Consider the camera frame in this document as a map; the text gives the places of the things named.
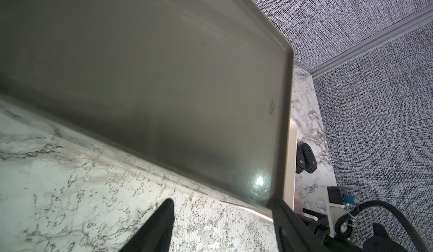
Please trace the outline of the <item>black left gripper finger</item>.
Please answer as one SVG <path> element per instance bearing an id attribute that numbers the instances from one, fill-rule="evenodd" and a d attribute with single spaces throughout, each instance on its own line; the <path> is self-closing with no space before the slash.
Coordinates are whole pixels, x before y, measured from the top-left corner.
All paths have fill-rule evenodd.
<path id="1" fill-rule="evenodd" d="M 168 252 L 174 222 L 174 201 L 166 199 L 120 252 Z"/>

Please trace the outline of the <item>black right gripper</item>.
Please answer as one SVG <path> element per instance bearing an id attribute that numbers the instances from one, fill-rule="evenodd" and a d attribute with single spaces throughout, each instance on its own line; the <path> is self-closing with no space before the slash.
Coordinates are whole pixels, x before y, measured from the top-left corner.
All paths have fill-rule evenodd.
<path id="1" fill-rule="evenodd" d="M 330 234 L 327 215 L 303 208 L 299 218 L 283 199 L 275 199 L 272 219 L 279 252 L 329 252 L 318 239 Z"/>

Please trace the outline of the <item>three-drawer storage cabinet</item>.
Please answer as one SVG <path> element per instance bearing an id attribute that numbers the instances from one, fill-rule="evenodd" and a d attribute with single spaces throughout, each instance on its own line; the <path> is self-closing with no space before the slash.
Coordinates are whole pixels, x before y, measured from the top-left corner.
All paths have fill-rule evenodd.
<path id="1" fill-rule="evenodd" d="M 249 205 L 288 194 L 294 50 L 253 0 L 1 0 L 1 95 Z"/>

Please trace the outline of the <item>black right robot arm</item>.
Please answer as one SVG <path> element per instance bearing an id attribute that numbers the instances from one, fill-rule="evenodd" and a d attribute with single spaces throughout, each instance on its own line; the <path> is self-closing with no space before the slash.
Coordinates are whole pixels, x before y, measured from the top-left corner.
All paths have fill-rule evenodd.
<path id="1" fill-rule="evenodd" d="M 364 210 L 379 207 L 389 211 L 401 224 L 418 252 L 428 248 L 404 214 L 393 205 L 379 200 L 363 202 L 349 213 L 337 219 L 334 238 L 319 240 L 307 228 L 305 222 L 282 199 L 274 201 L 272 218 L 280 252 L 405 252 L 406 249 L 391 239 L 387 230 L 379 223 L 373 224 L 373 236 L 360 249 L 348 240 L 355 218 Z"/>

